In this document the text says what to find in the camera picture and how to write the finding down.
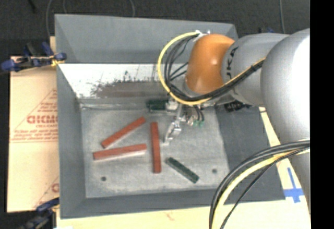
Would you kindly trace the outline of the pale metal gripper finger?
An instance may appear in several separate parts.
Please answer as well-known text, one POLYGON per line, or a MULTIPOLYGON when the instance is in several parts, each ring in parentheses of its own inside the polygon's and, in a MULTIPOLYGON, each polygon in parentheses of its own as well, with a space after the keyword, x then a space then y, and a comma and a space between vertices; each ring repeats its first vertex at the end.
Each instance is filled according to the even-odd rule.
POLYGON ((182 120, 179 118, 173 122, 173 130, 172 130, 173 137, 179 136, 180 133, 182 132, 181 123, 182 120))
POLYGON ((175 128, 175 122, 171 122, 170 125, 168 126, 165 136, 163 138, 163 144, 168 145, 174 137, 174 128, 175 128))

